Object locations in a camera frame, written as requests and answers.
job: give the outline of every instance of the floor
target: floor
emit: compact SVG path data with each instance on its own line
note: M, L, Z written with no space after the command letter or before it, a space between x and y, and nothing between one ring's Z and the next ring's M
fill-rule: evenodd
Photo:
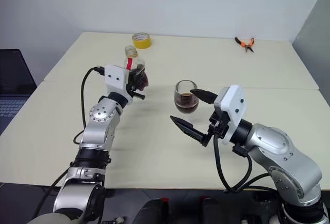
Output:
M240 223L244 214L261 215L262 223L268 223L268 219L276 212L277 200L256 200L256 197L262 197L256 193L245 191L232 195L223 194L220 190L118 189L105 201L103 221L126 216L125 223L130 224L145 203L151 199L166 197L170 199L173 223L197 224L200 198L210 196L225 203L224 210L230 216L231 223ZM322 194L324 202L329 207L330 191ZM0 223L27 223L42 196L43 190L40 186L3 185L0 188ZM52 211L54 200L55 196L50 196L46 200L41 214Z

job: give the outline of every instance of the glass cup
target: glass cup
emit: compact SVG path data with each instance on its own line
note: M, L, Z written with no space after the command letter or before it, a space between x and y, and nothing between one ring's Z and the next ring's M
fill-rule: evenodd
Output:
M182 113L190 114L197 109L199 99L190 92L192 89L197 89L197 85L193 81L179 81L175 85L174 103Z

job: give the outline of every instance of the laptop keyboard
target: laptop keyboard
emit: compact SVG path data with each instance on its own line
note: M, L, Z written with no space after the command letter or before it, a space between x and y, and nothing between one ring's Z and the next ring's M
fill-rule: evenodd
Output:
M0 100L0 117L14 117L26 100Z

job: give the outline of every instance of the laptop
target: laptop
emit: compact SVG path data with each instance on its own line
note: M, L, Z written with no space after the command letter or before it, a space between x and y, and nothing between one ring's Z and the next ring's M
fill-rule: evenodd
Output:
M36 88L21 51L0 50L0 134Z

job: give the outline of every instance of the brown liquid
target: brown liquid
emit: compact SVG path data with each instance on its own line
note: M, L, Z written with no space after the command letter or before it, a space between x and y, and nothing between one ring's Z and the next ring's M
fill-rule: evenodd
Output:
M176 108L185 114L193 113L198 106L198 98L191 93L182 93L174 101Z

